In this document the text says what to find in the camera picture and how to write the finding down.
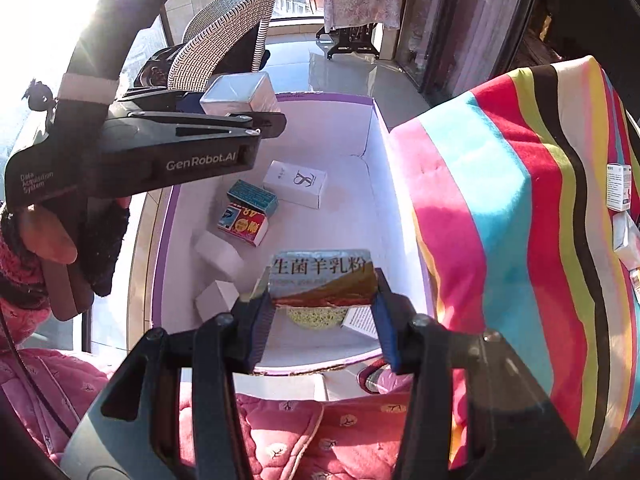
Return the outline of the left hand black glove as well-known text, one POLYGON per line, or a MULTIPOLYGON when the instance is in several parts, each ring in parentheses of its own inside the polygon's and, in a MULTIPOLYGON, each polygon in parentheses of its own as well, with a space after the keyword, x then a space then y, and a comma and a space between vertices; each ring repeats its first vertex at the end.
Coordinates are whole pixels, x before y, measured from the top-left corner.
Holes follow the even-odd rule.
POLYGON ((91 289, 100 297, 112 291, 117 259, 126 234, 131 197, 119 197, 102 214, 93 218, 72 241, 58 217, 43 206, 29 206, 17 214, 17 232, 25 248, 54 263, 80 263, 91 289))

